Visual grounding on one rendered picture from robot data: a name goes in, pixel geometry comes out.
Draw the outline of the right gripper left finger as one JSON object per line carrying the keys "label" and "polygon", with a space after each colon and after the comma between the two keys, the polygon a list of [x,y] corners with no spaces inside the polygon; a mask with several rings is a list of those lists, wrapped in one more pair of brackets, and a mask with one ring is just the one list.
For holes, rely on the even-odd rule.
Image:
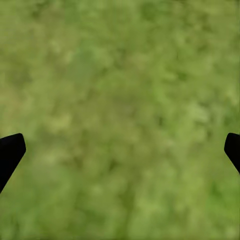
{"label": "right gripper left finger", "polygon": [[21,133],[0,138],[0,193],[26,153]]}

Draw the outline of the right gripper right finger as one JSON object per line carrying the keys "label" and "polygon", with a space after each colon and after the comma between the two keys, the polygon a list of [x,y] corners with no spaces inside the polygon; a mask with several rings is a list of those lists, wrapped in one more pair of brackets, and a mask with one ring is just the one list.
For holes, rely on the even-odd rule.
{"label": "right gripper right finger", "polygon": [[227,135],[224,151],[240,173],[240,135],[229,133]]}

